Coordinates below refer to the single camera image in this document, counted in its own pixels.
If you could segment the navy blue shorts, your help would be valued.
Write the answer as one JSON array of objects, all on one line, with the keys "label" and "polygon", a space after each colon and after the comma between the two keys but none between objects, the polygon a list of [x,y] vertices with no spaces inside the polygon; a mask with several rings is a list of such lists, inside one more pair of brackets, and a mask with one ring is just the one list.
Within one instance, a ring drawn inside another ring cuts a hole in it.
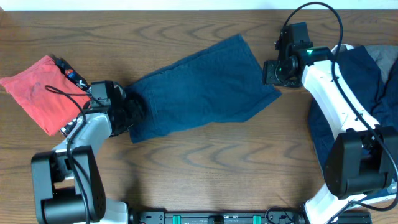
[{"label": "navy blue shorts", "polygon": [[242,35],[160,68],[126,86],[146,117],[130,127],[133,143],[208,123],[245,122],[281,96],[262,83],[262,68]]}]

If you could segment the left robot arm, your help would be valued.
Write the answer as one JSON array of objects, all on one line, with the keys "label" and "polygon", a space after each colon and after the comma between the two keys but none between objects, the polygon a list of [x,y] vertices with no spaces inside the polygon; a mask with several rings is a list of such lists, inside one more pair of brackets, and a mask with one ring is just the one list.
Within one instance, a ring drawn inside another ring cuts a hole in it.
[{"label": "left robot arm", "polygon": [[108,80],[93,82],[87,95],[65,140],[31,159],[39,223],[131,222],[127,203],[106,197],[95,156],[105,140],[144,120],[144,100]]}]

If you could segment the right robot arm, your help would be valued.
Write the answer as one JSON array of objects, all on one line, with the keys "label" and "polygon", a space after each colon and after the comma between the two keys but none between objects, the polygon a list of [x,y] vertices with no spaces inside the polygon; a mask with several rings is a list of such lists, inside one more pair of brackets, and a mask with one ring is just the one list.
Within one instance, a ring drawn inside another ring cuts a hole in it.
[{"label": "right robot arm", "polygon": [[314,47],[306,23],[285,24],[275,49],[277,60],[264,62],[263,83],[304,86],[333,133],[323,169],[325,183],[304,205],[308,223],[333,223],[348,208],[362,205],[367,195],[392,184],[397,131],[382,127],[364,109],[336,62],[340,48]]}]

